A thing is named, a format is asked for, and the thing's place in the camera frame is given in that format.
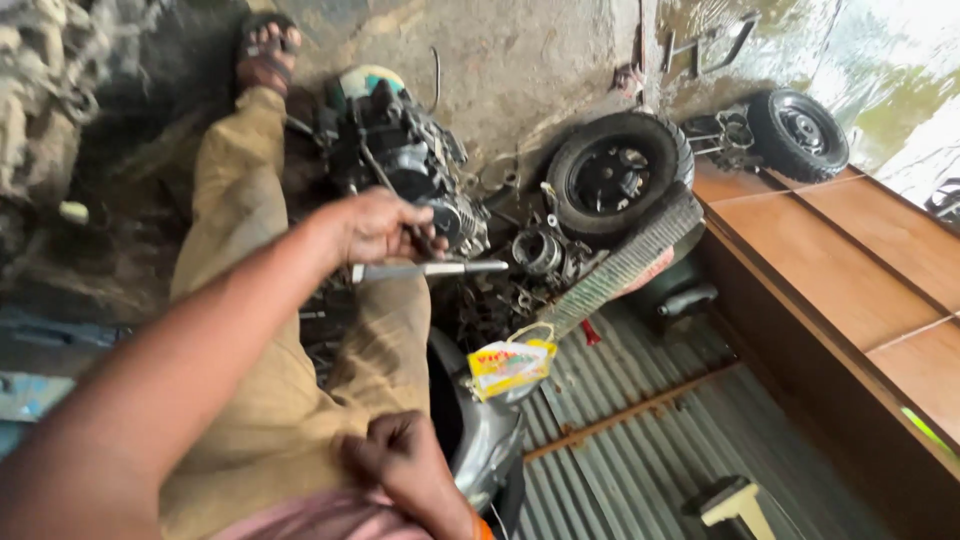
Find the foot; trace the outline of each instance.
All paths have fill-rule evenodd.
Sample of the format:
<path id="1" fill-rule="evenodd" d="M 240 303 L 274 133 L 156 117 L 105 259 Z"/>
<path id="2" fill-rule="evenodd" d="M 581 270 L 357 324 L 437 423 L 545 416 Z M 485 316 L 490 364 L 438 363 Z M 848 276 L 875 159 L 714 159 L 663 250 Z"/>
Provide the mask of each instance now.
<path id="1" fill-rule="evenodd" d="M 279 13 L 269 13 L 248 23 L 237 55 L 240 93 L 265 86 L 286 97 L 299 48 L 300 31 Z"/>

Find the orange wristband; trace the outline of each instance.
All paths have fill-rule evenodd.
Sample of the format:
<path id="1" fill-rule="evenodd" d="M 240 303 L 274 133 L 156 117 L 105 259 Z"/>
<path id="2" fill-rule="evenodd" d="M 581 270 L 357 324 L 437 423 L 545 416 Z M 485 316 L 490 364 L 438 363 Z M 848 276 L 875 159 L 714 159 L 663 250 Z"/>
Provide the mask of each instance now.
<path id="1" fill-rule="evenodd" d="M 476 512 L 473 512 L 473 540 L 493 540 L 490 526 Z"/>

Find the hand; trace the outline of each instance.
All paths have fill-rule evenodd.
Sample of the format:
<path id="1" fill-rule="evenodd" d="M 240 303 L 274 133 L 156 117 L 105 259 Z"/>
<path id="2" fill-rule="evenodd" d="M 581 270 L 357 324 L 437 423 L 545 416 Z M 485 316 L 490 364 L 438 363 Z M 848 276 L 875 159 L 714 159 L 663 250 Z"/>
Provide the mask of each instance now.
<path id="1" fill-rule="evenodd" d="M 379 262 L 388 257 L 422 258 L 406 226 L 420 228 L 437 258 L 449 247 L 446 238 L 436 237 L 432 208 L 414 207 L 385 187 L 365 189 L 330 206 L 326 211 L 336 212 L 335 219 L 344 227 L 340 243 L 344 264 Z"/>
<path id="2" fill-rule="evenodd" d="M 438 540 L 470 539 L 474 510 L 457 489 L 430 419 L 419 411 L 385 414 L 367 438 L 342 434 L 334 449 L 361 479 L 383 487 L 396 507 Z"/>

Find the pink shirt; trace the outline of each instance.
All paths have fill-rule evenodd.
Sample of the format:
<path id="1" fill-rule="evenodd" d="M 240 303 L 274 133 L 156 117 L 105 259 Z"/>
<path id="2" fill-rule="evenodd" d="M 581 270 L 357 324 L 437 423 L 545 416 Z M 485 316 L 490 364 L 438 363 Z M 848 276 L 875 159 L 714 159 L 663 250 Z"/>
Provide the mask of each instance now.
<path id="1" fill-rule="evenodd" d="M 253 514 L 212 540 L 430 540 L 382 492 L 328 491 Z"/>

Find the person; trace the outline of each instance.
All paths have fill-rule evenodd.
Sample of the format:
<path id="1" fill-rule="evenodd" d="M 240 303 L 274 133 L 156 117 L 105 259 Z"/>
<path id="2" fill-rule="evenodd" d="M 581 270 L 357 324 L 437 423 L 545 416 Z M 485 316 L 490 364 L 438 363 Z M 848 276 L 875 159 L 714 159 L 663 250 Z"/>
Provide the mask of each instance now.
<path id="1" fill-rule="evenodd" d="M 173 304 L 121 342 L 0 464 L 0 538 L 491 537 L 428 417 L 423 277 L 357 287 L 325 390 L 299 306 L 337 268 L 440 254 L 430 209 L 384 189 L 287 230 L 284 97 L 300 45 L 242 32 L 236 112 L 206 133 Z"/>

